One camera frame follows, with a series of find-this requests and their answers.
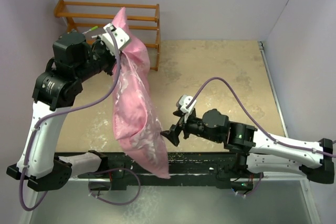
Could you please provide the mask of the pink satin pillowcase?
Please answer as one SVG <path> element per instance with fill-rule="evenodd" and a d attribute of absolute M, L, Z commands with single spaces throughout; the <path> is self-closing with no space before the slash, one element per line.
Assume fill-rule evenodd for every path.
<path fill-rule="evenodd" d="M 126 8 L 112 21 L 131 38 L 122 50 L 121 70 L 113 91 L 112 130 L 123 152 L 158 178 L 169 179 L 168 154 L 161 122 L 150 98 L 150 59 L 144 43 L 129 29 Z"/>

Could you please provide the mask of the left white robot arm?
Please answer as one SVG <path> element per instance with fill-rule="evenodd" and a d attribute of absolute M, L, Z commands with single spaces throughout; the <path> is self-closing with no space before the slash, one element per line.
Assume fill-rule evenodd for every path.
<path fill-rule="evenodd" d="M 19 161 L 7 168 L 7 175 L 27 182 L 37 192 L 62 188 L 68 179 L 80 174 L 73 157 L 63 161 L 55 150 L 68 113 L 74 111 L 76 96 L 89 78 L 105 72 L 112 75 L 116 52 L 128 39 L 117 39 L 116 33 L 98 35 L 92 45 L 85 35 L 71 31 L 53 43 L 54 56 L 45 72 L 38 76 L 33 90 L 33 115 L 30 132 Z"/>

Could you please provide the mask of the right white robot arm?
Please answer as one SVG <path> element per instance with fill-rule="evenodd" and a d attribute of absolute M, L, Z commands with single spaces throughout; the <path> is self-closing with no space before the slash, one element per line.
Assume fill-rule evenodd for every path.
<path fill-rule="evenodd" d="M 238 177 L 263 172 L 293 173 L 319 184 L 333 184 L 333 142 L 323 138 L 317 142 L 294 140 L 262 132 L 252 125 L 232 122 L 217 109 L 211 109 L 201 118 L 193 111 L 189 117 L 181 111 L 173 113 L 176 124 L 160 134 L 174 146 L 184 138 L 195 135 L 223 144 L 224 149 L 237 155 L 234 173 Z"/>

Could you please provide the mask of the green capped marker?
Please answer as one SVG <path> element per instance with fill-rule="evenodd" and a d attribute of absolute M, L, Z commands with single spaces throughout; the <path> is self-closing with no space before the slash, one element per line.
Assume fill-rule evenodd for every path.
<path fill-rule="evenodd" d="M 89 33 L 89 32 L 91 32 L 91 31 L 94 31 L 94 30 L 96 30 L 96 29 L 98 29 L 99 28 L 99 26 L 94 26 L 94 27 L 91 27 L 90 29 L 88 29 L 88 30 L 86 30 L 86 31 L 84 31 L 84 32 L 82 32 L 82 34 L 87 34 L 87 33 Z"/>

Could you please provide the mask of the wooden shelf rack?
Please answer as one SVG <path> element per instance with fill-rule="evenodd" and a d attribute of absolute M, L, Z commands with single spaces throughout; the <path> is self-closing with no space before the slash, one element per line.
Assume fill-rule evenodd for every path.
<path fill-rule="evenodd" d="M 151 69 L 158 71 L 161 53 L 161 27 L 159 4 L 116 4 L 98 2 L 76 2 L 59 0 L 54 8 L 54 16 L 62 18 L 67 30 L 85 31 L 97 27 L 87 35 L 88 42 L 94 34 L 112 21 L 121 8 L 126 9 L 129 29 L 149 50 Z"/>

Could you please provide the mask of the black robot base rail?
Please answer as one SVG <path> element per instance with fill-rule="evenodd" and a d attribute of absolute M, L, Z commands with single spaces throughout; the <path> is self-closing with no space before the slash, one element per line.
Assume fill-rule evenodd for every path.
<path fill-rule="evenodd" d="M 247 170 L 247 156 L 230 152 L 169 152 L 170 178 L 158 178 L 142 168 L 132 158 L 121 152 L 104 153 L 107 163 L 102 170 L 112 172 L 94 175 L 86 173 L 82 178 L 112 179 L 113 190 L 125 190 L 127 186 L 209 186 L 218 189 L 250 191 L 252 178 L 260 179 L 262 173 Z"/>

